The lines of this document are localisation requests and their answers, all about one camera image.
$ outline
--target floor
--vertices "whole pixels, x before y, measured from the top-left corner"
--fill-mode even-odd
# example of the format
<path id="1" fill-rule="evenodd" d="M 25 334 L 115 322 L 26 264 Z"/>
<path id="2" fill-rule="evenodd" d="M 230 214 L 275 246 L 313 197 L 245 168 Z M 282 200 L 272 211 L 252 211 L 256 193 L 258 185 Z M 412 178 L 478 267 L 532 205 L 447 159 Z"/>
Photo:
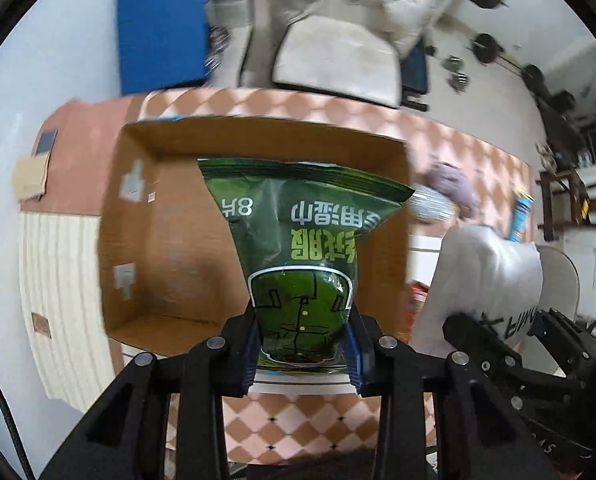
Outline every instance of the floor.
<path id="1" fill-rule="evenodd" d="M 0 385 L 37 474 L 81 414 L 49 400 L 36 372 L 20 315 L 17 275 L 18 205 L 10 186 L 15 161 L 27 154 L 42 121 L 69 99 L 97 102 L 118 95 L 115 0 L 39 0 L 0 48 Z M 271 44 L 268 6 L 257 6 L 252 56 L 245 81 L 268 86 Z M 461 95 L 447 86 L 439 59 L 430 60 L 429 117 L 500 147 L 534 168 L 542 140 L 537 111 L 520 79 L 498 66 L 473 64 L 465 38 L 436 32 L 438 56 L 463 57 L 472 85 Z M 18 469 L 0 415 L 0 449 Z"/>

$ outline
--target open cardboard box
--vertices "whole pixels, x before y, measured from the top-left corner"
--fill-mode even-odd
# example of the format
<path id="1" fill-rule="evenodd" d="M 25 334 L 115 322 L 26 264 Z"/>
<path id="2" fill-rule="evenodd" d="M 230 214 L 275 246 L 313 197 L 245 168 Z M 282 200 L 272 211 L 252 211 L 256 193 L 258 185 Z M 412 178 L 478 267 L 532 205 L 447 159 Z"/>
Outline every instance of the open cardboard box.
<path id="1" fill-rule="evenodd" d="M 107 334 L 166 356 L 218 335 L 244 312 L 247 286 L 227 222 L 198 157 L 329 162 L 409 183 L 401 140 L 270 118 L 204 117 L 126 124 L 116 144 L 98 239 Z M 357 245 L 355 303 L 395 333 L 406 301 L 408 214 Z"/>

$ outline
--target pink diamond pattern tablecloth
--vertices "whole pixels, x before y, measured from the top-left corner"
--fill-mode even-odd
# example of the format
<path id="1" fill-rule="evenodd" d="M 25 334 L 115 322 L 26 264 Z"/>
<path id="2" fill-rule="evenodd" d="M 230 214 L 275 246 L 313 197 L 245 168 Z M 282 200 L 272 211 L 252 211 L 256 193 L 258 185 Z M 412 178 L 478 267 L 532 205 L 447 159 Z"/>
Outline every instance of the pink diamond pattern tablecloth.
<path id="1" fill-rule="evenodd" d="M 411 154 L 414 179 L 436 162 L 462 168 L 480 202 L 480 215 L 469 220 L 492 226 L 506 235 L 518 189 L 532 192 L 532 169 L 495 146 L 449 126 L 383 108 L 331 96 L 261 89 L 176 89 L 146 96 L 139 120 L 182 116 L 255 116 L 344 126 L 401 139 Z M 442 237 L 450 223 L 417 225 L 413 232 Z M 533 222 L 523 239 L 534 239 Z M 435 438 L 433 399 L 425 394 L 427 441 Z M 223 399 L 225 440 L 229 460 L 256 464 L 285 463 L 329 450 L 351 450 L 376 443 L 380 399 L 355 394 L 293 396 L 250 394 Z M 175 449 L 177 399 L 167 431 Z"/>
<path id="2" fill-rule="evenodd" d="M 138 114 L 139 120 L 178 116 L 271 117 L 344 126 L 402 139 L 411 153 L 415 181 L 423 182 L 424 174 L 436 161 L 458 166 L 472 182 L 480 202 L 480 215 L 469 222 L 492 226 L 505 237 L 516 191 L 523 189 L 531 194 L 533 189 L 531 167 L 487 142 L 429 119 L 349 99 L 248 88 L 176 89 L 147 95 Z M 417 225 L 413 232 L 442 237 L 450 226 Z M 533 239 L 530 221 L 523 240 Z"/>
<path id="3" fill-rule="evenodd" d="M 172 396 L 167 427 L 170 449 L 175 449 L 178 405 L 179 396 Z M 229 460 L 279 464 L 331 450 L 375 447 L 380 397 L 249 394 L 243 399 L 223 398 L 222 410 Z M 430 394 L 425 394 L 425 431 L 427 442 L 432 441 Z"/>

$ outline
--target white plastic bag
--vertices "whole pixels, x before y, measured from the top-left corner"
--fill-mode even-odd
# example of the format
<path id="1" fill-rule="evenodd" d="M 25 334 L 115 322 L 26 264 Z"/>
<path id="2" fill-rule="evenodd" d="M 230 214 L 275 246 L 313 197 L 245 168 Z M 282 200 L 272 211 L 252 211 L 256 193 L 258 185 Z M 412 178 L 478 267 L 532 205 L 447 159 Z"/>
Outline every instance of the white plastic bag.
<path id="1" fill-rule="evenodd" d="M 460 225 L 443 238 L 427 301 L 409 344 L 446 357 L 455 350 L 443 336 L 447 316 L 465 312 L 510 347 L 536 316 L 542 267 L 534 244 L 503 240 L 488 227 Z"/>

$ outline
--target green plastic bag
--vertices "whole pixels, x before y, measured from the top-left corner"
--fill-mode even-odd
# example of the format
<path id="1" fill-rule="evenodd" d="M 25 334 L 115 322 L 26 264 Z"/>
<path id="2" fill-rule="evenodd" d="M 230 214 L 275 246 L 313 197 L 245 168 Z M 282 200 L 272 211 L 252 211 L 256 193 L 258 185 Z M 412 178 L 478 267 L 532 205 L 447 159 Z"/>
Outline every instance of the green plastic bag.
<path id="1" fill-rule="evenodd" d="M 238 251 L 272 368 L 326 367 L 357 283 L 355 241 L 413 190 L 330 164 L 200 160 Z"/>

